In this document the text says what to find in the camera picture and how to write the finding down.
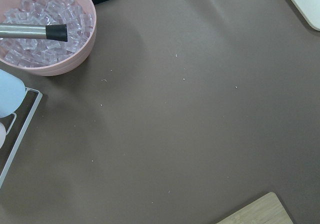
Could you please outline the white cup rack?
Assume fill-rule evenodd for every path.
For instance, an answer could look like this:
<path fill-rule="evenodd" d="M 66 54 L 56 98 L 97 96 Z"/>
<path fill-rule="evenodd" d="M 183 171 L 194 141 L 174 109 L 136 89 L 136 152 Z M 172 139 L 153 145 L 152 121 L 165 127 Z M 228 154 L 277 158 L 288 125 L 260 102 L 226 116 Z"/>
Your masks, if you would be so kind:
<path fill-rule="evenodd" d="M 27 88 L 21 105 L 7 117 L 1 118 L 6 136 L 0 148 L 0 184 L 2 185 L 14 161 L 15 155 L 41 102 L 43 94 Z"/>

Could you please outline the steel muddler black tip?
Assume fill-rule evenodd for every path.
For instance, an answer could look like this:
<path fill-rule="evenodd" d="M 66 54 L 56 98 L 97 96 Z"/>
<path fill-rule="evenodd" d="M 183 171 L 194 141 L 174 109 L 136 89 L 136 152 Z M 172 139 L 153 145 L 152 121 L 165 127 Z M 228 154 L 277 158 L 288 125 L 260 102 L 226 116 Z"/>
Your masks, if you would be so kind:
<path fill-rule="evenodd" d="M 66 24 L 31 25 L 31 24 L 0 24 L 0 37 L 11 39 L 44 39 L 53 41 L 68 41 Z"/>

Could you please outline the light blue cup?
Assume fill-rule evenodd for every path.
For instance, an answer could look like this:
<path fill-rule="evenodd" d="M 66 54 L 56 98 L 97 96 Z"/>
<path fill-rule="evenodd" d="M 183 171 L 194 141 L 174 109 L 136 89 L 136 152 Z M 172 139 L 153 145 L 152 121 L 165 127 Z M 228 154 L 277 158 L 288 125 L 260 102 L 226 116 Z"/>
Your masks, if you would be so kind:
<path fill-rule="evenodd" d="M 5 118 L 15 112 L 26 95 L 25 84 L 12 74 L 0 70 L 0 117 Z"/>

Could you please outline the bamboo cutting board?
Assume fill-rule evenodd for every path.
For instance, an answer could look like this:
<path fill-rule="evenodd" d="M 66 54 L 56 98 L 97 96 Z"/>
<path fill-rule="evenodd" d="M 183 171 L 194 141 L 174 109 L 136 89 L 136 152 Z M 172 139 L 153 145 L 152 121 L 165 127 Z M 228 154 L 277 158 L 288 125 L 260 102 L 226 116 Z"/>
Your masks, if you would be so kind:
<path fill-rule="evenodd" d="M 278 196 L 269 192 L 218 224 L 293 224 Z"/>

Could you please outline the pink cup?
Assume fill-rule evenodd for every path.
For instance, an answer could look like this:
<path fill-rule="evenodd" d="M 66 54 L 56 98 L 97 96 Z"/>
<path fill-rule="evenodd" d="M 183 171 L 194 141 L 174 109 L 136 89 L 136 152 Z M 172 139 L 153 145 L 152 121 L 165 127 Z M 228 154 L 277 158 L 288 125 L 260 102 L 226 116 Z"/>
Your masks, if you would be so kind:
<path fill-rule="evenodd" d="M 0 123 L 0 148 L 2 148 L 4 142 L 5 142 L 5 139 L 6 139 L 6 128 L 5 126 Z"/>

